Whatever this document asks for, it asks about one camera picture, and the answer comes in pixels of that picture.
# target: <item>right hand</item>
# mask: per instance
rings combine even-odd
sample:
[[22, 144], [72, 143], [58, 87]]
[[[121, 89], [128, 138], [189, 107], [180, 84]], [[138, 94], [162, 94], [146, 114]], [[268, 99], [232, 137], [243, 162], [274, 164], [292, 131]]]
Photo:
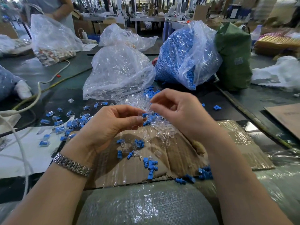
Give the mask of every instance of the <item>right hand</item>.
[[166, 118], [189, 139], [202, 141], [220, 129], [196, 96], [164, 89], [150, 101], [150, 109]]

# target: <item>plastic bag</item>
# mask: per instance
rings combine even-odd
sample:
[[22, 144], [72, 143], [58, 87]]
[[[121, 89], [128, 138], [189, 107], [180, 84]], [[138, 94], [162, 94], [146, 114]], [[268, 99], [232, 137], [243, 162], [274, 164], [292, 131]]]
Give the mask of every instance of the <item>plastic bag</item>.
[[7, 35], [0, 35], [0, 54], [8, 53], [15, 48], [15, 42]]
[[251, 36], [232, 23], [224, 23], [216, 33], [215, 43], [223, 58], [217, 76], [228, 90], [248, 88], [252, 72]]
[[251, 83], [272, 87], [300, 90], [300, 62], [292, 56], [277, 59], [275, 65], [252, 70]]
[[159, 50], [155, 79], [196, 90], [222, 63], [214, 44], [215, 34], [202, 21], [192, 21], [176, 30]]
[[139, 51], [145, 51], [153, 47], [158, 36], [144, 38], [132, 33], [130, 30], [124, 30], [117, 24], [111, 24], [100, 35], [99, 46], [126, 45]]
[[71, 29], [45, 15], [32, 15], [31, 33], [33, 52], [45, 66], [76, 56], [83, 48]]
[[83, 86], [83, 100], [115, 99], [152, 85], [155, 68], [140, 51], [125, 45], [101, 48]]
[[22, 78], [13, 75], [10, 71], [0, 65], [0, 101], [13, 93], [14, 88]]

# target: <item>plastic bottle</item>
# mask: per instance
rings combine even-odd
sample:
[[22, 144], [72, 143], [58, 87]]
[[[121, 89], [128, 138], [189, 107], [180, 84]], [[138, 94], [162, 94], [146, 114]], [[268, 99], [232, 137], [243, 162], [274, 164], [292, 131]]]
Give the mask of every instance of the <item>plastic bottle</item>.
[[254, 31], [251, 33], [251, 40], [252, 40], [252, 43], [251, 43], [251, 48], [253, 49], [254, 47], [254, 44], [256, 43], [256, 41], [259, 39], [260, 37], [260, 32], [262, 30], [262, 25], [258, 25], [256, 27], [256, 29], [254, 29]]

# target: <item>workbench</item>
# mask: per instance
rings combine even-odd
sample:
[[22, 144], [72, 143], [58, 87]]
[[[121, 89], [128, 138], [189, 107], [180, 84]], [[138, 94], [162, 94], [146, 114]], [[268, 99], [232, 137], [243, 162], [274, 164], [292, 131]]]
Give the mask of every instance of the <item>workbench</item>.
[[[70, 59], [70, 66], [61, 73], [62, 77], [55, 79], [53, 83], [91, 68], [92, 58], [92, 56], [87, 56], [87, 52], [77, 53], [76, 57]], [[256, 55], [251, 57], [250, 63], [252, 68], [263, 68], [275, 64], [271, 58]], [[2, 59], [0, 64], [15, 75], [27, 80], [33, 93], [37, 92], [38, 81], [49, 80], [53, 74], [66, 65], [63, 62], [43, 67], [33, 55]], [[94, 104], [94, 100], [82, 100], [82, 87], [90, 72], [90, 70], [86, 71], [45, 92], [39, 103], [33, 108], [38, 120], [44, 117], [46, 110], [65, 107], [69, 98], [73, 98], [74, 103], [68, 104], [68, 106], [73, 106], [72, 110], [77, 115], [83, 106]], [[162, 85], [160, 82], [155, 82], [155, 85], [161, 88], [169, 87], [187, 91], [180, 85]], [[47, 87], [49, 85], [42, 85], [42, 89]], [[288, 155], [282, 146], [273, 142], [249, 122], [247, 117], [240, 113], [211, 83], [198, 86], [197, 90], [192, 93], [202, 103], [205, 103], [205, 108], [215, 120], [233, 119], [237, 121], [264, 152], [282, 151], [281, 155]], [[271, 132], [283, 133], [287, 140], [298, 144], [297, 139], [294, 139], [282, 125], [264, 111], [264, 107], [298, 102], [292, 93], [251, 85], [246, 90], [229, 95], [251, 111]], [[14, 97], [9, 97], [1, 102], [0, 109], [11, 109], [17, 103], [18, 101]], [[222, 109], [214, 112], [213, 109], [210, 109], [214, 105], [219, 105]], [[31, 118], [29, 113], [22, 113], [22, 118], [16, 127], [30, 121]], [[289, 219], [294, 224], [299, 224], [300, 166], [298, 159], [275, 157], [273, 162], [276, 169], [258, 171], [255, 174]], [[39, 173], [29, 177], [30, 188], [41, 175], [42, 173]], [[21, 200], [23, 190], [23, 177], [0, 180], [0, 223]], [[183, 224], [186, 221], [189, 221], [190, 224], [222, 224], [220, 205], [214, 182], [211, 180], [197, 181], [193, 185], [179, 185], [175, 181], [160, 181], [84, 191], [75, 214], [75, 220], [75, 224], [98, 224], [99, 221], [103, 224]]]

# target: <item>white cable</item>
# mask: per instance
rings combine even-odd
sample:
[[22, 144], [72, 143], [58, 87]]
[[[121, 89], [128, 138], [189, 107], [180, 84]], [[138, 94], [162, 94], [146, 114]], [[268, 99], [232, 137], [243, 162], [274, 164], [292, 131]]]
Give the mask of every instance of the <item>white cable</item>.
[[5, 117], [7, 117], [7, 116], [12, 116], [12, 115], [14, 115], [14, 114], [19, 114], [19, 113], [22, 113], [22, 112], [24, 112], [24, 111], [26, 111], [26, 110], [29, 110], [30, 108], [32, 108], [37, 102], [38, 102], [38, 100], [40, 99], [40, 95], [41, 95], [41, 93], [42, 93], [42, 90], [41, 90], [41, 88], [40, 88], [40, 84], [47, 84], [47, 83], [50, 83], [51, 81], [53, 81], [53, 79], [59, 74], [59, 73], [61, 73], [65, 68], [67, 68], [69, 65], [70, 65], [70, 62], [68, 61], [68, 60], [65, 60], [65, 61], [67, 61], [68, 62], [68, 64], [65, 66], [65, 67], [63, 67], [60, 71], [58, 71], [50, 80], [48, 80], [47, 82], [38, 82], [37, 83], [37, 87], [38, 87], [38, 94], [37, 94], [37, 98], [35, 99], [35, 101], [32, 103], [32, 104], [30, 104], [28, 107], [26, 107], [26, 108], [24, 108], [24, 109], [22, 109], [22, 110], [5, 110], [5, 111], [0, 111], [0, 114], [2, 115], [2, 116], [5, 116]]
[[25, 158], [25, 150], [24, 150], [24, 147], [22, 145], [22, 142], [20, 140], [20, 138], [18, 137], [17, 135], [17, 132], [15, 131], [14, 127], [9, 123], [9, 121], [7, 121], [3, 116], [11, 116], [13, 114], [19, 114], [21, 112], [24, 112], [30, 108], [32, 108], [39, 100], [40, 98], [40, 95], [42, 93], [42, 90], [40, 88], [40, 84], [47, 84], [47, 83], [50, 83], [51, 81], [53, 81], [53, 79], [60, 73], [62, 72], [65, 68], [67, 68], [69, 65], [70, 65], [70, 62], [68, 60], [65, 60], [68, 62], [68, 64], [63, 67], [60, 71], [58, 71], [50, 80], [48, 80], [47, 82], [38, 82], [37, 83], [37, 87], [38, 87], [38, 94], [37, 94], [37, 98], [35, 99], [35, 101], [30, 104], [28, 107], [22, 109], [22, 110], [6, 110], [6, 111], [1, 111], [0, 112], [0, 118], [2, 118], [8, 125], [9, 127], [11, 128], [11, 131], [13, 132], [13, 134], [15, 135], [16, 137], [16, 140], [18, 142], [18, 145], [20, 147], [20, 151], [21, 151], [21, 155], [22, 155], [22, 161], [23, 161], [23, 164], [24, 164], [24, 171], [25, 171], [25, 189], [24, 189], [24, 195], [23, 195], [23, 199], [24, 197], [26, 196], [27, 192], [28, 192], [28, 185], [29, 185], [29, 181], [28, 181], [28, 170], [27, 170], [27, 164], [26, 164], [26, 158]]
[[25, 151], [24, 151], [23, 145], [21, 143], [21, 140], [17, 135], [17, 132], [15, 131], [15, 128], [9, 123], [9, 121], [7, 121], [4, 117], [2, 117], [2, 115], [0, 115], [0, 118], [2, 118], [2, 120], [5, 121], [7, 123], [7, 125], [9, 125], [9, 127], [11, 128], [11, 131], [15, 135], [15, 138], [18, 142], [19, 147], [20, 147], [22, 160], [23, 160], [23, 163], [24, 163], [24, 170], [25, 170], [25, 189], [24, 189], [24, 195], [23, 195], [23, 199], [24, 199], [24, 197], [26, 196], [26, 194], [28, 192], [28, 183], [29, 183], [28, 182], [28, 171], [27, 171], [27, 165], [26, 165]]

